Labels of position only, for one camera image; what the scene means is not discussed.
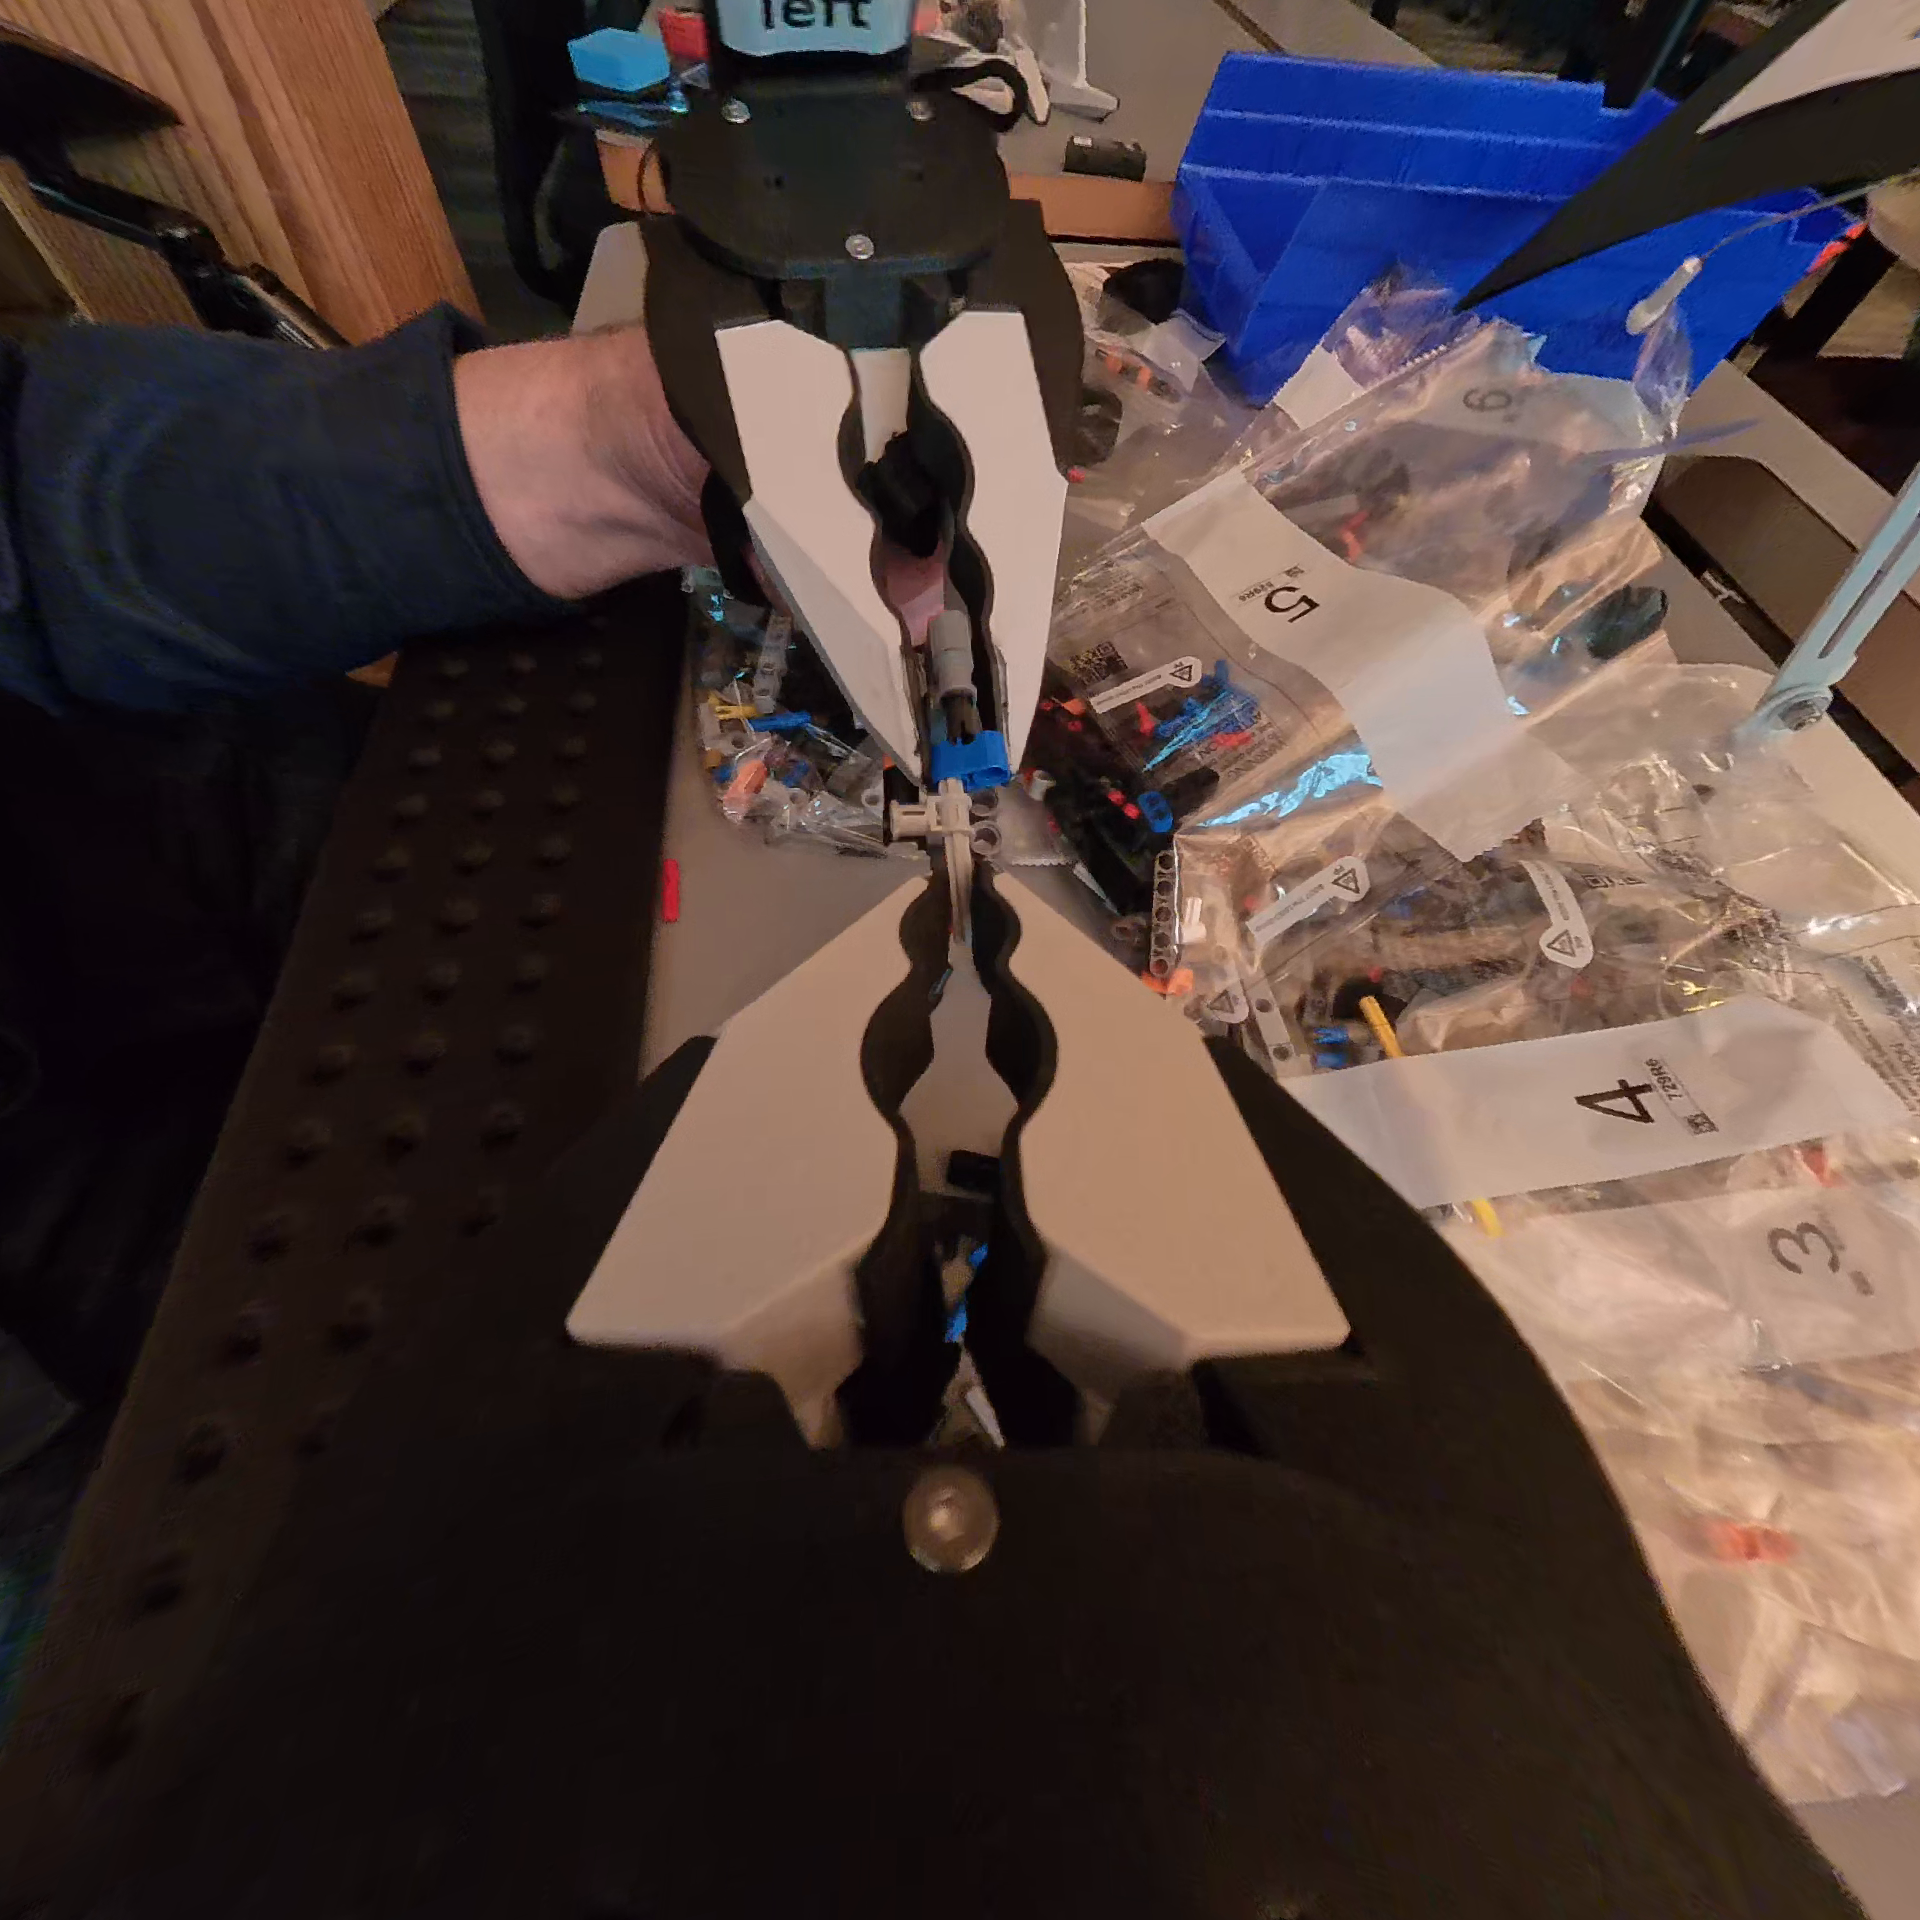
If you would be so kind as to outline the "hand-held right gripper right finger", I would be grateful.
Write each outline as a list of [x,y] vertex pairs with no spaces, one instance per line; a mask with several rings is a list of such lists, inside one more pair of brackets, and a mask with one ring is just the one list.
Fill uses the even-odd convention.
[[975,1272],[1003,1440],[1070,1443],[1204,1359],[1338,1351],[1348,1319],[1195,1026],[992,871],[975,976],[1014,1102]]

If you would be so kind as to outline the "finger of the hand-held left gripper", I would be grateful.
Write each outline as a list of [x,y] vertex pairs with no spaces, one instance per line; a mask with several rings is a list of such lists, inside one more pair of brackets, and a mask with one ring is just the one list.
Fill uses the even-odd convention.
[[968,307],[919,349],[911,447],[944,505],[951,599],[996,655],[1018,769],[1040,702],[1068,496],[1022,313]]
[[880,590],[880,525],[840,459],[843,425],[858,417],[850,358],[781,320],[719,327],[714,342],[756,558],[855,718],[898,771],[922,782],[924,722],[907,683],[904,625]]

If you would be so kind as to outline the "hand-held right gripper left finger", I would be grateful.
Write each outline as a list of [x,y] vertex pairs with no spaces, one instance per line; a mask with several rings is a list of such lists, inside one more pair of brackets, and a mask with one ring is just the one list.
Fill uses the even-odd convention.
[[861,1359],[858,1262],[895,1193],[898,1130],[861,1041],[909,985],[907,915],[939,919],[919,877],[727,1019],[567,1313],[615,1353],[688,1353],[784,1394],[808,1443]]

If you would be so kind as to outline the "grey blue lego connector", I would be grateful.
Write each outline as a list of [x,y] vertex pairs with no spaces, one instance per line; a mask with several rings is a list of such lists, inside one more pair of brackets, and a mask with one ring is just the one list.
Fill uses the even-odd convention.
[[936,611],[926,630],[927,776],[973,795],[1014,776],[1000,725],[1000,669],[967,610]]

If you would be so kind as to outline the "light grey lego joint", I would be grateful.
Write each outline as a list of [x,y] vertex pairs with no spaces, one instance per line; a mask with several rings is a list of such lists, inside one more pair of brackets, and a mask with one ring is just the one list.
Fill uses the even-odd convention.
[[996,785],[968,793],[949,776],[914,800],[888,800],[882,815],[887,845],[922,848],[947,879],[956,943],[972,943],[975,881],[1000,845],[998,811]]

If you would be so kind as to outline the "person's left forearm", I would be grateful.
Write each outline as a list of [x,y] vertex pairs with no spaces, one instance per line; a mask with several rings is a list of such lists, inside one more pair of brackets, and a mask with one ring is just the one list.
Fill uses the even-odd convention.
[[180,712],[558,617],[467,461],[453,369],[483,342],[450,305],[338,349],[191,327],[7,341],[5,694]]

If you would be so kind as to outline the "pile of lego part bags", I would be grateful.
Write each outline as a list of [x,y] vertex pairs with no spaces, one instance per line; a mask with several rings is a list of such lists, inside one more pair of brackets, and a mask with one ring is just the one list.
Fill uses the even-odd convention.
[[1915,1789],[1915,889],[1663,625],[1629,377],[1404,269],[1062,575],[1029,785],[1119,949],[1468,1258],[1796,1803]]

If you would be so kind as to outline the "person's left hand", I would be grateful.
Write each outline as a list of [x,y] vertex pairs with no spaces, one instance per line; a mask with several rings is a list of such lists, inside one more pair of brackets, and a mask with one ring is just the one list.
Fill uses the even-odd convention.
[[559,600],[714,560],[709,463],[672,417],[644,325],[453,360],[475,494],[518,570]]

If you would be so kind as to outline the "light blue foam block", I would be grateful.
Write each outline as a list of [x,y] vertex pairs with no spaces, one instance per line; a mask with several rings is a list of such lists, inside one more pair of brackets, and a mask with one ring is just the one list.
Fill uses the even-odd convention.
[[600,26],[570,39],[567,61],[588,97],[639,97],[674,78],[661,39],[639,30]]

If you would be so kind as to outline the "blue plastic storage bin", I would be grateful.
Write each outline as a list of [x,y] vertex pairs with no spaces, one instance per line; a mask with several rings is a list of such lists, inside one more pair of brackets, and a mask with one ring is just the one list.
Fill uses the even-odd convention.
[[[1421,63],[1228,54],[1173,189],[1188,295],[1216,360],[1274,399],[1338,314],[1404,266],[1454,296],[1666,119],[1597,85]],[[1557,373],[1629,377],[1628,307],[1686,256],[1703,269],[1678,314],[1703,378],[1856,225],[1808,189],[1650,231],[1487,301],[1540,341]]]

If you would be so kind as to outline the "black perforated office chair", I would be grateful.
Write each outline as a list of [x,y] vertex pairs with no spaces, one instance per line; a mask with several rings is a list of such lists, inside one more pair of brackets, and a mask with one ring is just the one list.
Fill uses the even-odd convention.
[[283,946],[5,1738],[5,1914],[52,1914],[347,1406],[638,1074],[672,573],[403,657]]

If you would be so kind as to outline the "brown wooden desk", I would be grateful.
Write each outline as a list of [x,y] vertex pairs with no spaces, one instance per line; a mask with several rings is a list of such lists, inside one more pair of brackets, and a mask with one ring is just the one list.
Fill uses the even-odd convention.
[[5,1],[11,30],[179,112],[76,138],[83,176],[183,208],[347,341],[434,303],[480,320],[414,120],[359,1]]

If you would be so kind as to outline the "wooden book stand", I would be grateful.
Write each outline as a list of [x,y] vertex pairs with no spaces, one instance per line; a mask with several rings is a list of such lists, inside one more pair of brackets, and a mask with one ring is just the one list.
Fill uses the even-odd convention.
[[1703,378],[1695,447],[1650,512],[1772,674],[1755,729],[1838,709],[1899,778],[1915,778],[1915,192],[1870,189],[1830,264]]

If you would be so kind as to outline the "white plastic bracket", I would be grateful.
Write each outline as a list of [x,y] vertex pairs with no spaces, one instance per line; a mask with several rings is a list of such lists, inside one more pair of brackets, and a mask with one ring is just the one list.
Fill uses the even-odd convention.
[[1031,42],[1054,107],[1106,120],[1117,97],[1087,73],[1087,1],[1023,1]]

